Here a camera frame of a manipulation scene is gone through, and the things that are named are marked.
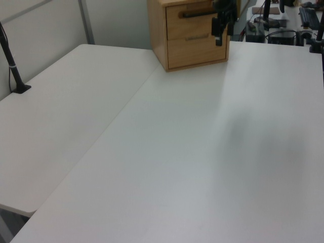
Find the black cable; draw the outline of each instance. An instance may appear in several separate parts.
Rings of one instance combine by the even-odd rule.
[[[265,1],[264,1],[263,5],[262,5],[262,6],[259,8],[259,10],[258,10],[258,11],[260,11],[260,17],[261,17],[262,8],[263,8],[264,5],[265,5]]]
[[[5,29],[3,28],[2,25],[1,25],[1,31],[2,31],[2,33],[5,35],[5,37],[6,37],[6,42],[8,43],[7,34],[6,34]]]
[[[269,36],[271,36],[271,35],[279,34],[279,33],[284,33],[284,32],[294,32],[294,33],[297,33],[297,32],[294,31],[294,30],[279,30],[279,31],[275,31],[275,32],[273,32],[273,33],[270,33],[270,34],[266,35],[265,37],[267,38],[267,37],[269,37]]]
[[[11,84],[10,84],[10,67],[9,67],[9,90],[10,90],[10,93],[12,93],[12,90],[11,90]]]

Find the black handle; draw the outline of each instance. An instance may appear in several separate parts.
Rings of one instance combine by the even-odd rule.
[[[217,14],[217,11],[208,11],[208,12],[202,12],[202,13],[183,13],[182,17],[183,18],[193,18],[193,17],[199,17],[199,16],[204,16],[204,15],[209,15],[209,14]]]

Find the wooden cabinet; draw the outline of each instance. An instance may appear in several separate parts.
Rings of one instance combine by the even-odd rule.
[[[147,8],[151,45],[166,71],[228,60],[227,30],[221,47],[211,35],[211,0],[147,0]],[[193,17],[200,13],[206,15]]]

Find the desk surface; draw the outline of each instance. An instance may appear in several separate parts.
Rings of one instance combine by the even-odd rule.
[[[0,208],[31,216],[159,62],[149,50],[82,45],[0,102]]]
[[[322,243],[323,124],[305,48],[160,66],[12,243]]]

